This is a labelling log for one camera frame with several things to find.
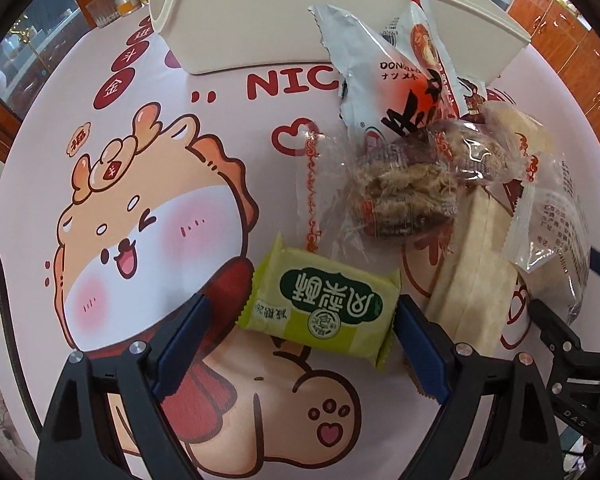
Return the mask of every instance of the printed tablecloth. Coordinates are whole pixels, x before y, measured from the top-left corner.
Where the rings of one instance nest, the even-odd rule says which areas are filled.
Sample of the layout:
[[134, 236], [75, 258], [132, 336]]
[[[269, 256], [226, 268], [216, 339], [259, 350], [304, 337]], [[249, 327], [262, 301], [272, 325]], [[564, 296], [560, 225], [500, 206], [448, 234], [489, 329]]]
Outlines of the printed tablecloth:
[[[560, 79], [528, 47], [490, 97], [515, 102], [554, 131], [600, 248], [600, 146]], [[398, 345], [379, 372], [234, 328], [275, 233], [301, 243], [298, 128], [311, 120], [342, 131], [338, 107], [338, 78], [324, 64], [188, 75], [146, 10], [78, 42], [29, 111], [0, 181], [13, 328], [42, 419], [73, 348], [92, 357], [120, 352], [203, 287], [214, 302], [212, 329], [163, 409], [204, 474], [398, 478], [438, 408], [417, 393]], [[405, 290], [422, 301], [442, 258], [435, 241], [396, 250], [373, 270], [400, 267]], [[520, 284], [497, 355], [531, 352], [546, 377], [550, 354], [526, 303]], [[597, 276], [574, 329], [584, 348], [600, 351]], [[0, 386], [35, 455], [1, 322]], [[110, 401], [132, 470], [146, 476], [120, 400]], [[463, 456], [458, 478], [471, 458]]]

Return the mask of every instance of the white tray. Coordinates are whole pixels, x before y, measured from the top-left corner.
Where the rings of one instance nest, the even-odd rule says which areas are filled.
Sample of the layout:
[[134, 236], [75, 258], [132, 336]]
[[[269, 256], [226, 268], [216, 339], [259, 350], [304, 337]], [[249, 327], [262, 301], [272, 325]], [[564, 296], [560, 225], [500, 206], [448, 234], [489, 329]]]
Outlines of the white tray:
[[[154, 30], [189, 73], [285, 62], [326, 62], [307, 7], [329, 3], [375, 30], [410, 0], [149, 0]], [[442, 41], [467, 76], [491, 82], [529, 43], [528, 33], [490, 0], [431, 0]]]

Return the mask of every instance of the glass cup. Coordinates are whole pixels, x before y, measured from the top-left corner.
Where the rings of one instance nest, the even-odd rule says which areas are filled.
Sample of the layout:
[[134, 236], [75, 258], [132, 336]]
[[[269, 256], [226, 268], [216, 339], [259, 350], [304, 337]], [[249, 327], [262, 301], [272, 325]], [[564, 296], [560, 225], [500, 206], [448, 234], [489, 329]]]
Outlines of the glass cup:
[[120, 17], [118, 7], [113, 0], [93, 0], [87, 4], [87, 10], [98, 28], [106, 27]]

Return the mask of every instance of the green snack package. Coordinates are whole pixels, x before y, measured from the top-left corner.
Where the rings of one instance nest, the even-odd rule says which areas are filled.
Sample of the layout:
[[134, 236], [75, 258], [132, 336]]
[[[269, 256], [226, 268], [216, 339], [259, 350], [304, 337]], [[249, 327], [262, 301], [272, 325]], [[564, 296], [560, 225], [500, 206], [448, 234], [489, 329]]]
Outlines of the green snack package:
[[400, 270], [378, 276], [285, 247], [278, 234], [253, 275], [236, 324], [382, 368], [400, 295]]

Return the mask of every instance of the red circle with character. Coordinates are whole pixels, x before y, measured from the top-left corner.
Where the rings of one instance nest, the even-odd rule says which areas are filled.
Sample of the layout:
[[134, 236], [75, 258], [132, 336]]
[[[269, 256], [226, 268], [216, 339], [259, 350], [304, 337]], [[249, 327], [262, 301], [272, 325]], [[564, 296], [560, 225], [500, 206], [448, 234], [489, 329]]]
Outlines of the red circle with character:
[[96, 110], [102, 110], [109, 106], [124, 93], [135, 75], [136, 70], [129, 66], [107, 79], [107, 82], [98, 90], [96, 98], [93, 100], [93, 107]]
[[149, 25], [145, 25], [143, 28], [136, 30], [128, 40], [126, 40], [126, 44], [129, 46], [136, 44], [138, 41], [146, 40], [150, 35], [154, 33], [154, 28]]
[[120, 54], [116, 58], [116, 60], [111, 65], [111, 71], [118, 72], [119, 70], [128, 67], [136, 59], [142, 56], [142, 54], [144, 54], [144, 51], [148, 48], [148, 41], [139, 41], [139, 43], [131, 45], [128, 49], [126, 49], [122, 54]]

